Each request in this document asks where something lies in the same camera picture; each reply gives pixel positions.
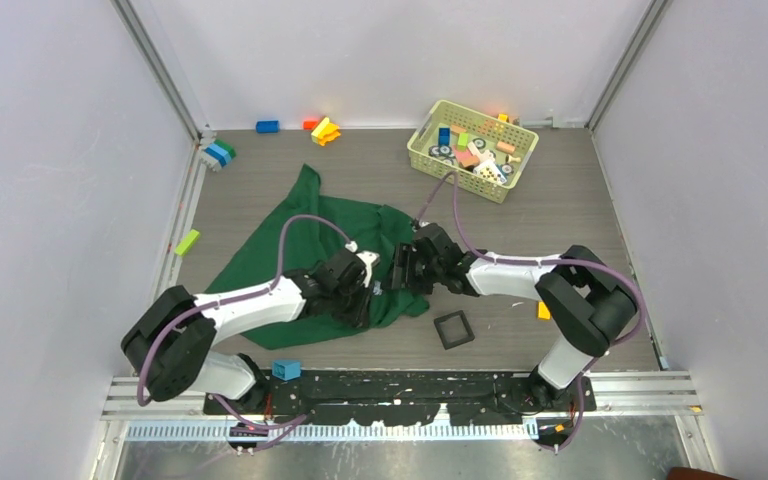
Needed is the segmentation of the green garment cloth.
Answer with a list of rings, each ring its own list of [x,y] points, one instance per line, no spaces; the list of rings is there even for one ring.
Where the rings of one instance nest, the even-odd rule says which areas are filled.
[[[383,281],[396,247],[412,239],[409,215],[389,205],[329,197],[320,193],[320,187],[319,173],[304,165],[285,199],[261,222],[203,293],[223,293],[273,280],[281,229],[288,219],[298,214],[327,219],[356,241],[361,250],[379,253],[381,260],[374,269],[371,286],[375,281]],[[286,236],[284,271],[314,267],[345,243],[342,236],[329,227],[310,219],[299,220],[289,227]],[[385,328],[402,316],[417,317],[428,309],[429,302],[423,295],[409,290],[384,290],[382,296],[372,295],[369,325]],[[324,315],[266,325],[243,336],[265,349],[276,350],[353,336],[361,331]]]

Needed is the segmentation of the pale green plastic basket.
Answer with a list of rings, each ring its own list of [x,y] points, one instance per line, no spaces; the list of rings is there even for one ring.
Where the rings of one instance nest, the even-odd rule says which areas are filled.
[[[449,146],[438,145],[440,127],[451,130]],[[463,150],[457,148],[457,137],[461,133],[469,135],[469,143]],[[539,135],[534,131],[440,100],[408,140],[407,151],[412,168],[438,179],[457,172],[462,189],[501,204],[517,185],[538,142]],[[506,184],[495,184],[473,173],[478,164],[488,160],[494,160],[504,172]]]

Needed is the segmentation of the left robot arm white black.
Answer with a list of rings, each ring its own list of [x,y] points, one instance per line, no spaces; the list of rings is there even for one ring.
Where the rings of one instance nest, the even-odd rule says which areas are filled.
[[[121,342],[138,373],[139,405],[197,391],[222,396],[244,414],[258,412],[267,398],[264,375],[249,356],[221,354],[215,346],[267,325],[318,316],[366,327],[379,261],[375,252],[342,248],[273,283],[219,294],[193,295],[181,285],[166,289]]]

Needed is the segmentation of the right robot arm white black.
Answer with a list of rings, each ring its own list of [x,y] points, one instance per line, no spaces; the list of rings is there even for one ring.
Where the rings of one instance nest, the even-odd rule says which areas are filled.
[[[596,359],[619,341],[641,311],[633,285],[588,248],[545,257],[504,256],[462,247],[438,224],[400,244],[384,286],[429,295],[436,285],[472,297],[504,295],[542,302],[560,331],[525,383],[526,397],[556,410]]]

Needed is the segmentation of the light blue cube block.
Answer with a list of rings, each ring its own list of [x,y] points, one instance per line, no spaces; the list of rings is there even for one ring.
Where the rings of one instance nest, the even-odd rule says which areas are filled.
[[[299,360],[291,359],[274,360],[271,370],[275,379],[288,382],[302,375],[302,363]]]

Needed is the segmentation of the white perforated block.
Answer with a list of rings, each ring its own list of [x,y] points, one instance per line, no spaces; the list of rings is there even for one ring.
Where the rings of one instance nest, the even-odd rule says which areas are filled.
[[[473,173],[484,180],[494,182],[495,184],[504,185],[507,183],[507,176],[494,160],[481,162],[473,169]]]

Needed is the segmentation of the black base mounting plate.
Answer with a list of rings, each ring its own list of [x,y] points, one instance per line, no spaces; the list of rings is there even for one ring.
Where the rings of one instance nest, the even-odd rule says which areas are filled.
[[[207,415],[235,411],[247,419],[266,414],[284,423],[305,416],[308,425],[425,426],[447,413],[453,426],[513,425],[525,414],[558,413],[565,420],[578,409],[596,408],[591,382],[584,399],[574,386],[540,397],[525,373],[511,371],[305,370],[283,381],[262,377],[242,399],[204,402]]]

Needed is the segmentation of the blue block in basket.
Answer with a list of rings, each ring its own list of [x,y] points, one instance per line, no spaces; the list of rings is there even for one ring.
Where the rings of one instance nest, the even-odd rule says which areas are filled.
[[[449,146],[451,141],[451,130],[449,127],[440,127],[438,129],[438,145],[440,147]]]

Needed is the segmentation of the yellow orange block stack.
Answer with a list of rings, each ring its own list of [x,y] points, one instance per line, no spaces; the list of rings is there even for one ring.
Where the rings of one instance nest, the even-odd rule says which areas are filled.
[[[325,146],[340,136],[340,127],[329,117],[323,117],[311,131],[312,141],[319,146]]]

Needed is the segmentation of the lime green block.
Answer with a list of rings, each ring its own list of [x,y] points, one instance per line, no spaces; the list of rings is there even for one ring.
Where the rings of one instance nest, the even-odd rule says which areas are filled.
[[[201,232],[196,229],[191,229],[187,232],[179,243],[175,246],[173,252],[177,256],[185,256],[199,240]]]

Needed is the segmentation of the blue brick block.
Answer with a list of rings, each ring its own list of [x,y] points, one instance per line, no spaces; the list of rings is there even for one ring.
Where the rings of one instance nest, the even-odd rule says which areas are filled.
[[[255,131],[258,134],[274,134],[281,130],[279,120],[260,120],[255,124]]]

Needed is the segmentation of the blue green block stack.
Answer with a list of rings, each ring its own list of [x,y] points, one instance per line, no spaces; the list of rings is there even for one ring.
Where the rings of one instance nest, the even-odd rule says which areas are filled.
[[[236,150],[219,139],[207,145],[201,151],[202,162],[212,171],[227,167],[237,156]]]

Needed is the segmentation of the black square frame box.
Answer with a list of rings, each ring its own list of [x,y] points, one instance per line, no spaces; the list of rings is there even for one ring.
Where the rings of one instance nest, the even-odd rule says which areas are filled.
[[[475,340],[475,334],[463,310],[435,318],[433,326],[445,350],[450,350]]]

